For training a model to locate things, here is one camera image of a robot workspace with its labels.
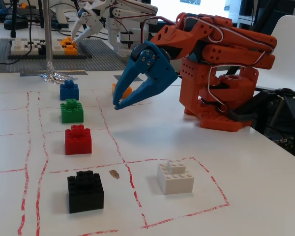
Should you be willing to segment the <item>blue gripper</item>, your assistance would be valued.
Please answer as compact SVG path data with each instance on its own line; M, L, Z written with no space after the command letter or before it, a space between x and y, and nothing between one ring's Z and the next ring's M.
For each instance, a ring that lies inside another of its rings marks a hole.
M147 79L121 101L125 90L139 74L145 74ZM120 110L141 102L162 93L176 79L177 73L170 64L166 51L145 41L132 50L128 65L116 84L113 105L116 110Z

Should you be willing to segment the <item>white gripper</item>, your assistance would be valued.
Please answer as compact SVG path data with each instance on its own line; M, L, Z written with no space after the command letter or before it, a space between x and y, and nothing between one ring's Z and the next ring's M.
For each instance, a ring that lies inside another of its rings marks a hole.
M72 28L72 42L79 42L93 34L98 34L104 28L105 17L112 3L112 0L95 0L92 4L85 3L79 10ZM86 25L86 28L77 36L82 25Z

